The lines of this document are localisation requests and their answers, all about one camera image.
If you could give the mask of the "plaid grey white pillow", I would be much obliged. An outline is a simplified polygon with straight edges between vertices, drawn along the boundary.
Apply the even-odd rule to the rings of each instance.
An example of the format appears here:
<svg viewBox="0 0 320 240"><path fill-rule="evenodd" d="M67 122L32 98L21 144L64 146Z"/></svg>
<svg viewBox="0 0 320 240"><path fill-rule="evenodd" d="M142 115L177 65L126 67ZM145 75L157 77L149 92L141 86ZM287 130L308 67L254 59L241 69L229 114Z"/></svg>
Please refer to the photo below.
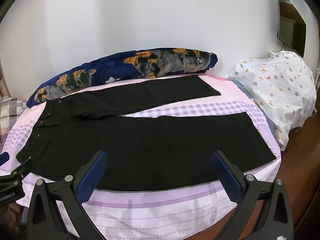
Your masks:
<svg viewBox="0 0 320 240"><path fill-rule="evenodd" d="M5 145L15 145L25 142L26 127L11 129L16 124L16 121L26 109L26 102L16 98L4 96L1 98L1 153L4 151Z"/></svg>

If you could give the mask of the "black pants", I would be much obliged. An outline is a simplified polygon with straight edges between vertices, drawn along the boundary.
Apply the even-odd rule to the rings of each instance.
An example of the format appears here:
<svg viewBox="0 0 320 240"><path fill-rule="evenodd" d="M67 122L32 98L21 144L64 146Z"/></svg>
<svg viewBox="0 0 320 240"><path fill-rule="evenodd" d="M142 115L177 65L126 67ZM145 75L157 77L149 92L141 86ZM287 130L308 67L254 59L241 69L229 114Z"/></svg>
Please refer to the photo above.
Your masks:
<svg viewBox="0 0 320 240"><path fill-rule="evenodd" d="M97 151L108 167L98 189L160 191L215 181L220 150L247 172L274 161L246 113L135 118L169 103L220 95L196 75L75 93L50 100L16 158L50 180L74 175Z"/></svg>

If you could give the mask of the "blue orange patterned blanket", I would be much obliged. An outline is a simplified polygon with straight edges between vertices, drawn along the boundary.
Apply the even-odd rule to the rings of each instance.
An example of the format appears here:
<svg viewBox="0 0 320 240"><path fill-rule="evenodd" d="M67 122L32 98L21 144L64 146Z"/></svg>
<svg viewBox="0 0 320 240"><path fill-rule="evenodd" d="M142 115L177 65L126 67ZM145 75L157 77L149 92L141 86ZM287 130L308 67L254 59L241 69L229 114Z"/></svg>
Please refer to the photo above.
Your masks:
<svg viewBox="0 0 320 240"><path fill-rule="evenodd" d="M74 67L44 82L30 96L27 107L118 80L204 73L217 62L218 58L214 53L185 48L155 48L116 53Z"/></svg>

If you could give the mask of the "wall mounted black television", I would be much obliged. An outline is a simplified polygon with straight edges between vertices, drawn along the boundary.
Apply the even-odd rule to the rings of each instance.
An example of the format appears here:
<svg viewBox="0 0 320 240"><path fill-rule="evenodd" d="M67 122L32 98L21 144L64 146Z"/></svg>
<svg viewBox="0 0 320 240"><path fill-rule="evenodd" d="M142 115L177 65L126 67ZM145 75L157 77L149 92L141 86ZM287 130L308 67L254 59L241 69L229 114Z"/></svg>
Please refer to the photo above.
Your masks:
<svg viewBox="0 0 320 240"><path fill-rule="evenodd" d="M303 57L306 43L306 23L290 0L278 0L277 38Z"/></svg>

